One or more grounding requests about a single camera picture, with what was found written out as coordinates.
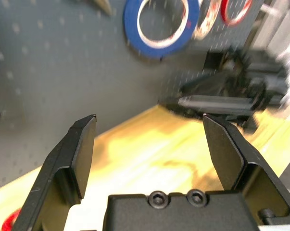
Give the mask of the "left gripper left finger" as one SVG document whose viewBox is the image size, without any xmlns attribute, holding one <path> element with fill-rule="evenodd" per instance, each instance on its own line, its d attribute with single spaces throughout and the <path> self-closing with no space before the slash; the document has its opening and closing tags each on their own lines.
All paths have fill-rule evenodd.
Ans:
<svg viewBox="0 0 290 231">
<path fill-rule="evenodd" d="M 14 231 L 62 231 L 85 196 L 96 115 L 76 121 L 46 157 L 14 223 Z"/>
</svg>

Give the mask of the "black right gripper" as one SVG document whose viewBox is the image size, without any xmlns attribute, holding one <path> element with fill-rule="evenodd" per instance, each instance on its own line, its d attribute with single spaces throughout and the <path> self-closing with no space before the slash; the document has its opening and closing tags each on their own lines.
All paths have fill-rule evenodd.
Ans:
<svg viewBox="0 0 290 231">
<path fill-rule="evenodd" d="M 225 120 L 248 120 L 257 111 L 278 109 L 287 90 L 284 76 L 218 72 L 185 83 L 178 94 L 160 99 L 159 105 L 177 115 L 198 120 L 204 114 Z"/>
</svg>

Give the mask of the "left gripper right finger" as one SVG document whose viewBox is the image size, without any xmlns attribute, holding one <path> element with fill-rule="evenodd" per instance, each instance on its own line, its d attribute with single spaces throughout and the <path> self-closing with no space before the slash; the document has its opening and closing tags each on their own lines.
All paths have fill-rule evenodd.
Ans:
<svg viewBox="0 0 290 231">
<path fill-rule="evenodd" d="M 203 126 L 223 188 L 242 194 L 258 224 L 290 225 L 290 192 L 258 150 L 221 118 L 205 114 Z"/>
</svg>

